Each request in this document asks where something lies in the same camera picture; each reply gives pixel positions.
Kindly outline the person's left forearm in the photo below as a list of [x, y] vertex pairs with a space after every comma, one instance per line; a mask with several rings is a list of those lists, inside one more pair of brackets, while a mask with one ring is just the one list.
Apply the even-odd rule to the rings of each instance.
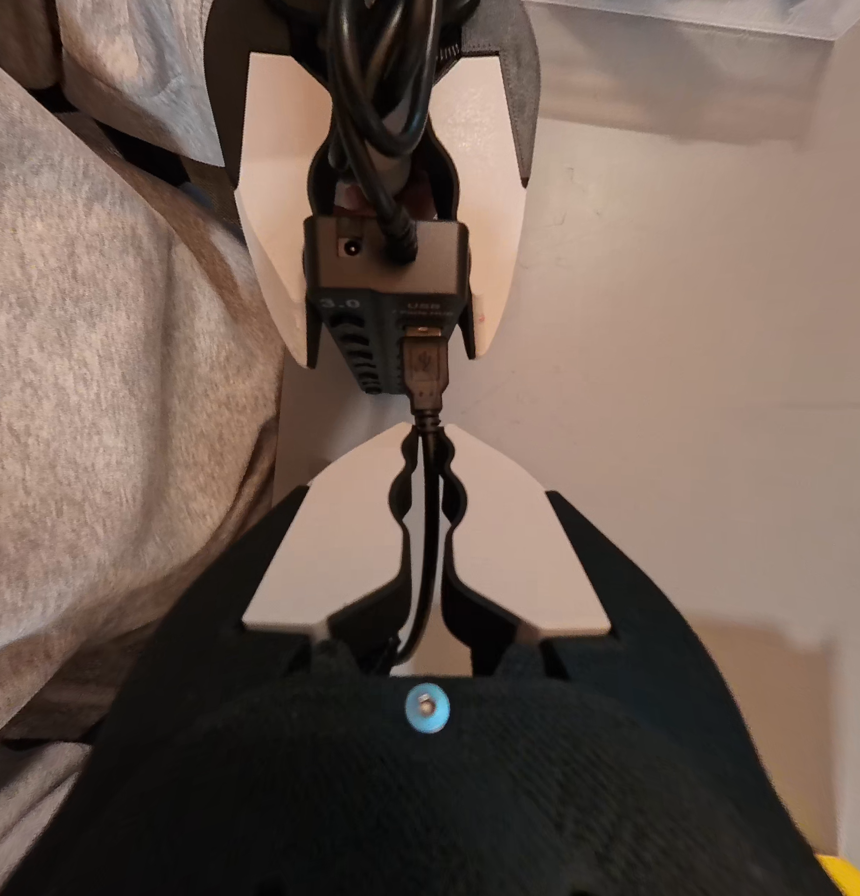
[[204, 72], [211, 1], [57, 1], [63, 92], [111, 128], [224, 164]]

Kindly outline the yellow plastic bin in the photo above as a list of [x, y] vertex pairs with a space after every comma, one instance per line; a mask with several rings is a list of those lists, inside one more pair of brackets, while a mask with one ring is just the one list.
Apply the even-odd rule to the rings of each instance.
[[818, 861], [843, 895], [860, 895], [860, 870], [843, 857], [818, 854]]

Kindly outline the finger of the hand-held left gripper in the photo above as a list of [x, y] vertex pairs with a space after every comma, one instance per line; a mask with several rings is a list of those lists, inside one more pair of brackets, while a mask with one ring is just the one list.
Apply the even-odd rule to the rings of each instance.
[[525, 211], [499, 58], [459, 60], [434, 86], [429, 110], [458, 175], [457, 219], [469, 231], [475, 357], [482, 357], [510, 296]]
[[292, 359], [308, 360], [304, 228], [308, 177], [331, 124], [322, 84], [290, 56], [252, 53], [234, 190], [261, 295]]

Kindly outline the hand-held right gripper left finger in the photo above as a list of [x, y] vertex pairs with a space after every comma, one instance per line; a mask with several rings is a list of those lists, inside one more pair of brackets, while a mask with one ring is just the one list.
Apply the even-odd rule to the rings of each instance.
[[243, 624], [307, 637], [391, 637], [412, 599], [412, 426], [398, 423], [312, 479]]

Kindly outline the black USB hub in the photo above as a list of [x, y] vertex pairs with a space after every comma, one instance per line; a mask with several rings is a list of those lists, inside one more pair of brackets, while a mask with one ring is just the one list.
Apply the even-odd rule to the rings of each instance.
[[317, 366], [324, 330], [369, 395], [405, 392], [401, 343], [411, 330], [437, 330], [450, 339], [459, 326], [468, 357], [475, 358], [464, 224], [418, 221], [410, 263], [391, 260], [375, 218], [312, 216], [303, 232], [308, 368]]

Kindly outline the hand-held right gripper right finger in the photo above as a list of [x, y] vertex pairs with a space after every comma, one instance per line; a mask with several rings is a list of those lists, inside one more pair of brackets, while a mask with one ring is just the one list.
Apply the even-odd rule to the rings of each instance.
[[517, 637], [602, 636], [612, 625], [543, 486], [466, 430], [445, 428], [466, 507], [453, 522], [455, 585], [512, 624]]

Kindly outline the grey sweatshirt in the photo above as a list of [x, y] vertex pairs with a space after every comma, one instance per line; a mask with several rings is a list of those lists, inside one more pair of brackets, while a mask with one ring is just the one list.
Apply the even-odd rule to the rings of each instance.
[[155, 628], [267, 506], [284, 348], [198, 162], [63, 92], [0, 2], [0, 890]]

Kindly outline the grey desk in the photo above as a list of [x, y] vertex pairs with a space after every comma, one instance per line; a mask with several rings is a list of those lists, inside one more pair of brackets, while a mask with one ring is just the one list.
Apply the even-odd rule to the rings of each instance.
[[860, 20], [834, 43], [534, 4], [513, 289], [446, 420], [561, 492], [860, 867]]

